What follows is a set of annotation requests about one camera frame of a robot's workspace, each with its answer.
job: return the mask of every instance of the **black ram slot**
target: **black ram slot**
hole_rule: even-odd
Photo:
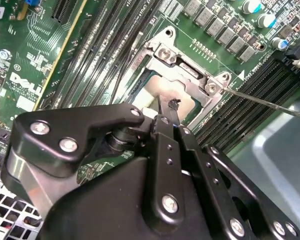
[[[60,24],[66,24],[74,11],[78,0],[57,0],[54,4],[51,17]]]
[[[300,72],[282,53],[274,53],[240,92],[282,105],[300,89]],[[201,146],[215,144],[228,153],[275,112],[274,109],[232,96],[196,134]]]

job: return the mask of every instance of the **metal screw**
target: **metal screw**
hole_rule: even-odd
[[[290,223],[286,223],[285,224],[285,226],[286,226],[286,228],[290,231],[290,233],[292,233],[292,235],[293,236],[297,236],[297,232],[296,232],[296,230],[295,230],[295,228],[294,228],[294,226],[292,226]]]
[[[137,116],[137,117],[140,116],[140,112],[137,111],[137,110],[135,110],[135,109],[131,109],[131,113],[132,113],[133,115]]]
[[[218,151],[214,146],[211,147],[211,151],[212,151],[214,154],[219,154],[219,151]]]
[[[231,228],[232,228],[233,232],[237,236],[243,237],[245,235],[245,229],[237,219],[231,218],[230,219],[230,225],[231,225]]]
[[[78,144],[70,139],[70,138],[64,138],[59,143],[60,148],[67,152],[67,153],[73,153],[75,150],[78,149]]]
[[[214,94],[217,91],[217,85],[215,83],[211,82],[206,86],[206,90],[210,94]]]
[[[45,135],[50,132],[50,127],[44,122],[34,122],[30,125],[30,130],[37,135]]]
[[[162,117],[161,117],[161,120],[162,120],[162,122],[164,122],[165,124],[169,124],[169,120],[168,120],[166,117],[162,116]]]
[[[282,236],[286,235],[286,232],[285,232],[283,226],[279,222],[275,221],[273,223],[273,226],[280,235],[282,235]]]
[[[161,48],[158,55],[161,60],[167,60],[170,58],[171,52],[166,48]]]
[[[171,196],[163,196],[162,205],[168,213],[175,214],[178,211],[177,201]]]

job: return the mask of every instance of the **ram slot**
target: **ram slot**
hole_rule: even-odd
[[[151,19],[156,14],[157,10],[161,6],[162,0],[154,0],[151,4],[151,7],[147,8],[147,11],[145,14],[141,16],[140,19],[136,19],[134,21],[134,28],[129,28],[127,35],[130,36],[128,39],[128,44],[126,44],[126,47],[124,49],[120,50],[120,53],[118,54],[118,57],[115,58],[114,62],[111,64],[109,71],[106,73],[104,79],[104,88],[98,92],[97,94],[94,94],[94,98],[92,102],[90,102],[90,105],[94,106],[97,105],[100,101],[100,99],[105,94],[106,89],[110,86],[111,81],[115,79],[119,69],[121,68],[124,59],[128,56],[129,51],[131,49],[131,45],[134,42],[138,32],[143,32],[145,28],[147,27],[148,23],[151,21]]]
[[[92,50],[93,45],[99,38],[102,32],[102,27],[106,23],[112,9],[115,6],[116,1],[108,0],[101,9],[98,11],[96,16],[93,18],[93,23],[88,29],[88,34],[84,36],[78,52],[76,53],[74,59],[71,61],[68,69],[66,70],[57,91],[54,94],[52,100],[52,108],[56,109],[60,107],[59,101],[67,97],[69,89],[72,87],[74,81],[76,80],[79,70],[84,65],[86,59]]]
[[[138,3],[137,0],[130,0],[129,5],[127,5],[127,9],[125,10],[125,15],[121,18],[121,21],[117,25],[117,34],[113,34],[109,40],[107,40],[107,44],[105,45],[104,49],[101,53],[98,53],[98,62],[95,64],[94,70],[92,74],[90,75],[90,78],[85,82],[82,90],[80,92],[77,92],[76,95],[78,95],[78,100],[75,103],[75,107],[79,107],[82,105],[84,100],[86,99],[87,95],[92,90],[93,86],[96,83],[96,80],[98,79],[99,73],[103,70],[103,63],[108,58],[107,56],[109,53],[113,53],[117,48],[117,42],[118,39],[121,39],[123,37],[123,29],[128,28],[130,25],[130,19],[135,17],[136,9],[139,9],[141,5]]]

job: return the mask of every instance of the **pcie slot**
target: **pcie slot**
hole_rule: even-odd
[[[281,72],[279,73],[278,76],[274,76],[275,78],[277,78],[277,80],[270,78],[267,81],[267,84],[263,84],[260,87],[255,88],[256,92],[251,92],[250,95],[272,102],[276,97],[274,90],[276,92],[280,92],[281,89],[284,89],[287,84],[290,84],[289,81],[281,82],[280,80],[278,80],[278,78],[283,77],[283,75],[284,72]],[[246,121],[249,118],[249,116],[251,117],[253,114],[256,114],[257,113],[256,109],[252,109],[252,108],[258,106],[259,104],[242,98],[240,103],[237,105],[235,109],[235,114],[232,114],[230,117],[225,117],[223,120],[225,122],[220,121],[218,128],[215,131],[213,131],[212,134],[213,137],[212,138],[210,137],[209,141],[216,142],[217,139],[221,137],[226,138],[226,136],[224,136],[226,131],[229,128],[232,130],[237,129],[236,127],[234,127],[234,124],[236,122],[242,121],[242,117],[246,116],[245,114],[247,114],[247,116],[243,121]]]
[[[105,22],[107,21],[111,10],[115,6],[116,1],[108,0],[105,4],[101,6],[101,9],[97,12],[96,16],[93,18],[93,23],[91,24],[86,36],[84,36],[80,47],[78,48],[78,52],[76,53],[74,59],[70,63],[68,69],[66,70],[58,89],[53,97],[52,100],[52,108],[56,108],[56,104],[61,97],[64,97],[64,89],[71,88],[73,81],[75,81],[77,75],[79,74],[79,70],[83,66],[84,62],[86,61],[89,53],[95,44],[96,40],[98,39],[102,27],[104,26]]]
[[[286,92],[284,96],[277,103],[279,105],[284,104],[299,88],[300,88],[300,84],[296,84],[293,87],[289,88],[289,91]],[[268,108],[266,112],[261,112],[258,119],[254,119],[252,121],[252,124],[248,128],[246,128],[245,131],[241,133],[238,131],[238,133],[240,133],[239,137],[233,134],[232,138],[230,138],[228,141],[218,143],[219,147],[223,149],[226,153],[229,152],[233,147],[235,147],[237,144],[240,143],[242,138],[244,138],[248,133],[256,129],[263,121],[269,118],[274,112],[275,110],[271,108]]]
[[[270,60],[269,62],[264,63],[258,72],[256,72],[256,76],[252,76],[249,82],[245,83],[241,88],[240,91],[251,95],[253,90],[261,86],[265,80],[265,77],[271,74],[277,67],[278,63]],[[259,79],[258,74],[262,73],[263,79]],[[202,127],[199,133],[197,133],[197,140],[199,144],[201,144],[205,138],[211,133],[215,131],[216,127],[213,125],[216,122],[222,121],[222,119],[227,118],[233,111],[236,110],[239,104],[243,101],[243,98],[232,96],[227,103],[217,112],[215,113],[212,120],[208,121],[205,126]]]
[[[97,62],[101,58],[101,56],[99,56],[99,50],[102,44],[104,44],[104,42],[106,41],[107,36],[111,35],[112,30],[118,24],[118,15],[125,4],[126,1],[119,0],[116,2],[114,8],[112,8],[112,11],[108,19],[106,20],[105,25],[102,27],[101,35],[98,37],[97,41],[92,47],[93,50],[89,52],[89,57],[84,62],[84,65],[80,69],[79,74],[76,76],[72,86],[68,89],[68,92],[63,98],[63,101],[61,103],[62,108],[67,108],[72,99],[80,93],[80,90],[78,91],[80,84],[86,83],[86,81],[89,81],[89,79],[91,78],[91,71],[93,71],[94,66],[97,65]]]
[[[117,75],[119,69],[122,67],[123,59],[125,59],[128,56],[129,50],[130,50],[129,46],[131,46],[131,44],[133,43],[134,38],[137,36],[138,32],[143,32],[145,30],[148,23],[154,17],[157,10],[161,6],[161,3],[162,3],[162,0],[153,1],[151,7],[149,7],[147,9],[147,12],[141,16],[142,19],[139,19],[138,21],[134,22],[134,24],[136,24],[136,26],[134,28],[132,28],[132,32],[129,33],[129,35],[133,36],[133,37],[129,38],[129,40],[128,40],[129,44],[126,44],[126,46],[128,46],[128,47],[126,47],[125,49],[122,49],[120,51],[120,54],[115,59],[114,63],[111,65],[111,69],[109,70],[109,72],[105,76],[105,88],[103,90],[101,90],[100,92],[98,92],[98,94],[95,95],[94,99],[91,102],[91,105],[97,105],[98,104],[101,97],[104,95],[106,89],[110,86],[111,81],[115,78],[115,76]]]
[[[54,4],[51,18],[60,24],[66,24],[78,0],[57,0]]]
[[[109,60],[109,55],[111,56],[114,51],[116,51],[119,47],[119,42],[125,37],[125,29],[131,28],[131,21],[135,19],[136,13],[138,13],[141,10],[141,7],[143,6],[143,2],[139,2],[136,5],[138,1],[132,0],[129,4],[128,10],[126,11],[124,17],[121,19],[121,22],[119,23],[119,29],[118,33],[119,36],[114,34],[110,41],[108,41],[110,44],[107,44],[106,48],[102,52],[101,57],[99,58],[100,61],[95,66],[93,73],[91,74],[90,79],[85,83],[83,86],[83,91],[79,93],[79,99],[75,103],[75,107],[80,107],[83,105],[85,99],[90,94],[91,90],[93,89],[96,81],[98,80],[102,70],[104,70],[105,63]]]
[[[277,93],[286,92],[287,86],[291,85],[291,81],[287,80],[284,82],[281,81],[270,81],[275,82],[272,86],[267,85],[266,89],[263,90],[260,94],[257,95],[258,98],[264,99],[269,102],[277,102],[278,95]],[[213,132],[213,134],[208,138],[209,142],[218,142],[218,139],[229,139],[231,134],[236,131],[239,131],[240,125],[251,123],[251,119],[254,119],[261,111],[264,111],[267,107],[260,105],[258,103],[252,102],[245,99],[242,102],[242,107],[236,109],[235,114],[233,114],[232,119],[224,119],[218,127],[218,132]]]

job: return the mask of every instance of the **capacitor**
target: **capacitor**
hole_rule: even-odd
[[[282,39],[280,37],[275,37],[272,42],[271,45],[275,48],[278,49],[280,51],[284,51],[288,48],[288,41],[285,39]]]
[[[255,14],[261,9],[260,0],[246,0],[242,5],[242,11],[244,14]]]
[[[272,28],[277,21],[276,15],[274,14],[261,14],[257,19],[259,28]]]

